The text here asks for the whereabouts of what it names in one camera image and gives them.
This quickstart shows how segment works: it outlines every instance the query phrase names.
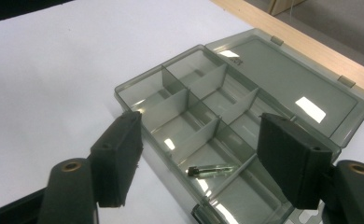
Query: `white table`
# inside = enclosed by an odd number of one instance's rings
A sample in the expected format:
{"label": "white table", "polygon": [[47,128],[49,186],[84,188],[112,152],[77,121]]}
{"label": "white table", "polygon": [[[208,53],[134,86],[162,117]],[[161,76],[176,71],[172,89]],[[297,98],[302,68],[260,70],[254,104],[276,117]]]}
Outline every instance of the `white table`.
{"label": "white table", "polygon": [[[209,1],[78,0],[0,21],[0,207],[86,158],[122,112],[113,89],[197,44],[251,29]],[[144,150],[151,150],[145,144]],[[364,161],[364,123],[342,158]],[[190,223],[144,159],[101,223]]]}

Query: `plastic storage box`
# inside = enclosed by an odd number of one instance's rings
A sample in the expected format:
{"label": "plastic storage box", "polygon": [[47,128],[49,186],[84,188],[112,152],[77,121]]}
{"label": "plastic storage box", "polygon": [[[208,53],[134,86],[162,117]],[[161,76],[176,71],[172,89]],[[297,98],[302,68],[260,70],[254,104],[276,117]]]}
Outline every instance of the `plastic storage box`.
{"label": "plastic storage box", "polygon": [[[202,223],[283,223],[293,211],[256,156],[263,112],[296,122],[334,159],[364,120],[364,90],[257,29],[189,49],[115,95],[143,114],[156,152],[144,156],[167,166],[184,190],[164,184]],[[189,176],[194,166],[227,169]]]}

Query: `transparent plastic box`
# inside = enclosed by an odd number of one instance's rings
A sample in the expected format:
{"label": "transparent plastic box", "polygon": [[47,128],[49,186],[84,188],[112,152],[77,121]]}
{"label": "transparent plastic box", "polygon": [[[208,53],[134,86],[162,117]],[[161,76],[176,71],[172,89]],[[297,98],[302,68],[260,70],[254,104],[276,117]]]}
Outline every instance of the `transparent plastic box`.
{"label": "transparent plastic box", "polygon": [[[364,120],[364,90],[257,29],[189,49],[116,87],[115,96],[143,114],[155,151],[144,156],[173,172],[186,190],[176,198],[196,202],[189,209],[202,223],[283,223],[293,211],[256,155],[263,112],[296,122],[334,159]],[[188,176],[192,166],[232,168]]]}

